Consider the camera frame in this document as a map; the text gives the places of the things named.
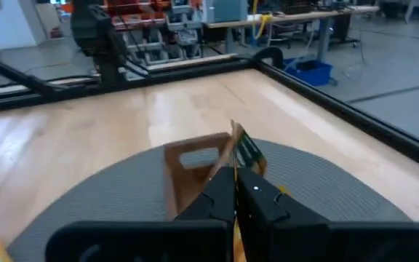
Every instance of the white wall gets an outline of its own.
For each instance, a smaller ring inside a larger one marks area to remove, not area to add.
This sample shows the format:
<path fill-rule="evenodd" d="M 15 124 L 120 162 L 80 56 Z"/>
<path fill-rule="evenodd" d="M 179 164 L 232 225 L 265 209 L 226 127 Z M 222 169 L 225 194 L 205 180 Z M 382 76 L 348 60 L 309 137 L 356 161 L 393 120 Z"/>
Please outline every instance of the white wall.
<path fill-rule="evenodd" d="M 35 47 L 45 39 L 31 0 L 0 0 L 0 49 Z"/>

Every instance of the wooden surface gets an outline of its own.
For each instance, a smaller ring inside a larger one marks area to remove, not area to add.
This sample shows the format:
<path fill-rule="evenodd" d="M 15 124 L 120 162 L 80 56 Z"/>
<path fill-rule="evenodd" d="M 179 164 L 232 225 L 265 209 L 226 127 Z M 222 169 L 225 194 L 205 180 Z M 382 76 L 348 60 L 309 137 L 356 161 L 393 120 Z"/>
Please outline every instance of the wooden surface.
<path fill-rule="evenodd" d="M 0 237 L 97 171 L 165 143 L 230 132 L 336 163 L 419 221 L 419 164 L 249 70 L 0 112 Z"/>
<path fill-rule="evenodd" d="M 352 6 L 350 9 L 345 9 L 341 12 L 337 12 L 337 11 L 309 12 L 309 13 L 297 14 L 297 15 L 275 16 L 271 20 L 271 23 L 315 20 L 315 19 L 322 19 L 326 17 L 334 17 L 337 15 L 343 15 L 343 14 L 361 14 L 361 13 L 366 13 L 366 12 L 377 12 L 378 10 L 379 10 L 379 7 L 366 7 L 366 6 L 354 7 Z M 255 23 L 259 24 L 261 23 L 261 20 L 257 19 Z M 252 24 L 253 24 L 253 20 L 245 20 L 245 21 L 234 21 L 234 22 L 223 22 L 223 23 L 205 23 L 205 26 L 208 28 L 226 28 L 226 27 L 237 27 L 237 26 L 252 25 Z"/>

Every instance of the desk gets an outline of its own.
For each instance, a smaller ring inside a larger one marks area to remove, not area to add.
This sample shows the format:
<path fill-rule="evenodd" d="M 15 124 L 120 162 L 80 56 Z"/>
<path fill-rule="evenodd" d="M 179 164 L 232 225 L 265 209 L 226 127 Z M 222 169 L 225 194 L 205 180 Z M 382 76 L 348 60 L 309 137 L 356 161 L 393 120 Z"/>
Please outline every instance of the desk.
<path fill-rule="evenodd" d="M 351 9 L 343 10 L 342 12 L 331 11 L 331 12 L 309 12 L 305 14 L 297 15 L 283 15 L 276 16 L 271 20 L 271 23 L 280 23 L 280 22 L 299 22 L 299 21 L 308 21 L 320 19 L 321 26 L 319 28 L 319 45 L 318 52 L 316 54 L 317 60 L 323 61 L 324 54 L 327 52 L 330 30 L 332 26 L 332 18 L 338 15 L 344 14 L 361 14 L 366 12 L 376 12 L 378 7 L 351 7 Z M 234 38 L 232 37 L 232 28 L 239 28 L 252 25 L 254 21 L 250 19 L 252 16 L 249 15 L 248 19 L 245 21 L 234 21 L 234 22 L 224 22 L 224 23 L 205 23 L 204 25 L 207 28 L 227 28 L 226 30 L 226 53 L 235 52 L 234 47 Z M 261 21 L 257 19 L 255 24 L 260 24 Z"/>
<path fill-rule="evenodd" d="M 0 112 L 0 238 L 12 242 L 105 167 L 229 131 L 231 119 L 253 138 L 324 157 L 419 221 L 418 163 L 251 69 Z"/>

